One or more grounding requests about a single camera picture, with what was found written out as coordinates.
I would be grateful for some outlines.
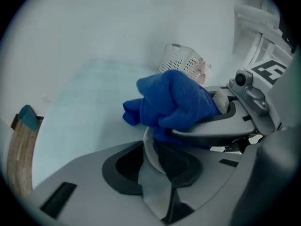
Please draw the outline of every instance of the black camera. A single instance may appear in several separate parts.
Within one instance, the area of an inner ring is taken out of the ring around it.
[[[242,74],[242,73],[238,73],[235,76],[235,82],[236,82],[237,85],[243,86],[246,83],[246,77],[245,77],[245,75]]]

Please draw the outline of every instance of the white floor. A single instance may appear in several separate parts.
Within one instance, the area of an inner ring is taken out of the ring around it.
[[[153,74],[149,68],[97,60],[83,66],[43,120],[33,154],[33,188],[72,159],[142,140],[146,127],[128,125],[122,103],[142,97],[136,81]]]

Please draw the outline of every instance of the gray plastic surface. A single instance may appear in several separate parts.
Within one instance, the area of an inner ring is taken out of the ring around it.
[[[104,161],[132,146],[128,143],[74,159],[48,177],[29,196],[40,207],[62,182],[77,185],[57,220],[71,226],[164,225],[151,212],[141,196],[122,195],[112,189],[102,176]]]
[[[36,207],[40,207],[62,182],[71,182],[77,185],[77,189],[59,215],[57,219],[59,222],[73,226],[93,226],[98,224],[163,225],[141,196],[122,195],[112,189],[102,177],[101,168],[104,161],[113,154],[132,145],[119,145],[97,153],[84,155],[71,161],[42,182],[32,192],[29,201]],[[193,193],[185,192],[183,188],[178,190],[181,200],[184,202],[187,201],[187,204],[191,204],[194,208],[201,207],[202,205],[202,208],[204,208],[212,199],[220,195],[221,190],[229,182],[232,182],[232,184],[227,189],[226,196],[229,197],[228,194],[232,193],[236,196],[240,195],[240,188],[248,179],[248,168],[251,168],[253,163],[249,159],[250,153],[248,148],[245,154],[242,155],[240,163],[236,168],[221,164],[218,160],[230,159],[238,161],[240,155],[211,152],[195,148],[186,148],[185,151],[203,160],[204,172],[200,175],[196,186],[191,188],[196,193],[195,198],[193,198]],[[229,200],[227,204],[232,205],[231,199]],[[197,217],[197,221],[195,222],[203,220],[207,222],[207,215],[202,214],[199,218],[199,213],[199,210],[197,210],[174,225],[181,225],[182,222],[184,224],[187,222],[190,225],[190,217]]]
[[[255,131],[251,120],[244,121],[242,118],[248,113],[238,100],[233,101],[236,113],[227,119],[195,123],[186,131],[172,130],[173,136],[194,144],[207,145],[208,140],[214,146],[219,139],[241,137]]]
[[[258,129],[259,133],[264,136],[271,134],[275,130],[274,123],[269,114],[265,116],[259,116],[245,101],[244,99],[236,93],[230,86],[227,84],[229,90],[238,98],[242,106],[248,112],[248,114],[252,117],[252,121],[256,128]]]
[[[253,144],[246,148],[230,178],[207,203],[184,220],[180,220],[173,225],[230,225],[234,208],[251,175],[258,146],[258,144]]]
[[[290,192],[293,190],[288,186],[300,170],[300,131],[301,127],[287,128],[273,133],[262,141],[248,184],[235,208],[232,225],[246,225],[258,219],[268,208],[275,205],[285,190]],[[295,203],[298,203],[297,194],[298,192],[294,197]]]
[[[220,190],[235,170],[235,167],[222,164],[219,161],[228,159],[239,162],[242,155],[208,150],[200,151],[192,147],[185,148],[183,151],[198,158],[203,166],[201,175],[190,187],[177,189],[181,202],[197,210]]]
[[[250,105],[259,116],[265,116],[269,112],[268,103],[264,94],[254,87],[247,87],[243,94],[243,99]]]

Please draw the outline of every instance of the blue cloth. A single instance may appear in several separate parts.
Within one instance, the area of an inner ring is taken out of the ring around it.
[[[171,129],[186,130],[195,122],[221,114],[208,92],[177,70],[137,81],[144,98],[123,103],[123,119],[132,126],[154,128],[160,142],[184,144],[170,135]]]

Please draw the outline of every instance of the blue object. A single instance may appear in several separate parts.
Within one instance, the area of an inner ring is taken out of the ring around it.
[[[171,129],[186,130],[195,122],[221,114],[208,92],[177,70],[137,81],[141,99],[123,103],[123,119],[132,126],[154,128],[160,142],[184,143],[170,135]]]
[[[39,128],[39,121],[33,112],[30,105],[25,105],[18,114],[18,120],[20,120],[29,129],[37,130]]]

